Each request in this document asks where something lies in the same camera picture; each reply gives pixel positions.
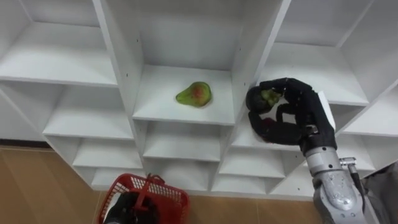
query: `black object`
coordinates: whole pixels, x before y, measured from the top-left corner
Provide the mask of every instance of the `black object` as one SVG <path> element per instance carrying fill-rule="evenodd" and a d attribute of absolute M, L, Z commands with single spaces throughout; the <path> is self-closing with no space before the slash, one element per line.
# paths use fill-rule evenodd
<path fill-rule="evenodd" d="M 275 123 L 264 122 L 259 116 L 272 108 L 261 101 L 262 90 L 279 93 L 287 101 L 278 106 Z M 250 110 L 248 116 L 253 130 L 267 142 L 299 145 L 304 155 L 316 147 L 337 149 L 335 130 L 326 117 L 318 94 L 304 82 L 294 78 L 261 82 L 246 94 L 246 106 Z M 284 122 L 284 113 L 294 115 L 296 123 Z"/>
<path fill-rule="evenodd" d="M 147 208 L 146 211 L 134 209 L 138 196 L 139 193 L 136 192 L 121 194 L 109 210 L 104 224 L 158 224 L 159 213 L 149 197 L 145 197 L 142 203 L 142 207 Z"/>

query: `basket handle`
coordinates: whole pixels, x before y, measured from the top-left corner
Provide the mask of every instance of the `basket handle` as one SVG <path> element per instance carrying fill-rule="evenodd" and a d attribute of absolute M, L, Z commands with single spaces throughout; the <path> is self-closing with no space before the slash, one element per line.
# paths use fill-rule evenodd
<path fill-rule="evenodd" d="M 134 206 L 135 209 L 147 210 L 147 208 L 142 207 L 142 203 L 144 202 L 146 192 L 148 192 L 151 183 L 164 184 L 165 181 L 159 175 L 152 175 L 151 173 L 149 173 L 147 176 L 147 180 L 145 181 L 145 184 L 141 190 L 141 193 L 138 195 L 136 204 Z"/>

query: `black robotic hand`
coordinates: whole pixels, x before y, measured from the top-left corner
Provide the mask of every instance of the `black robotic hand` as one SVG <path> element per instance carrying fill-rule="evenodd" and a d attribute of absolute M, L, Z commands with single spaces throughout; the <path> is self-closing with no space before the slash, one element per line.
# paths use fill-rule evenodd
<path fill-rule="evenodd" d="M 278 106 L 276 121 L 260 118 L 260 114 L 270 112 L 274 106 L 273 102 L 264 98 L 264 91 L 269 90 L 287 101 Z M 318 94 L 306 83 L 294 78 L 261 82 L 246 94 L 246 106 L 250 111 L 248 115 L 253 130 L 267 142 L 299 145 L 304 155 L 320 146 L 337 149 L 335 130 L 328 121 Z M 294 115 L 296 123 L 284 122 L 284 113 Z"/>

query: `pear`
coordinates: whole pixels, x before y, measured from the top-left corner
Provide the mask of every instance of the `pear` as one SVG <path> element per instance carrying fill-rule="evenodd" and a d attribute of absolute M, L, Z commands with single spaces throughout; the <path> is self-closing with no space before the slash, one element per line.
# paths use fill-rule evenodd
<path fill-rule="evenodd" d="M 211 100 L 210 86 L 205 82 L 194 82 L 175 97 L 177 102 L 194 107 L 205 106 Z"/>
<path fill-rule="evenodd" d="M 266 100 L 270 107 L 273 107 L 275 104 L 277 104 L 279 102 L 279 98 L 281 96 L 282 96 L 281 94 L 276 93 L 272 90 L 262 90 L 261 91 L 262 99 Z"/>

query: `cubby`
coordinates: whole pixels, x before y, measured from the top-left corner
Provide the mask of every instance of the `cubby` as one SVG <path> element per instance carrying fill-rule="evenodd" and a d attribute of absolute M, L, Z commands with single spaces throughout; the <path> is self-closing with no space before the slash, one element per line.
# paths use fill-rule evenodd
<path fill-rule="evenodd" d="M 308 83 L 328 99 L 337 153 L 357 158 L 361 177 L 397 161 L 397 9 L 394 0 L 2 0 L 0 95 L 93 189 L 153 173 L 190 194 L 311 200 L 300 148 L 254 133 L 246 93 L 276 78 Z M 175 99 L 193 82 L 211 88 L 204 107 Z"/>

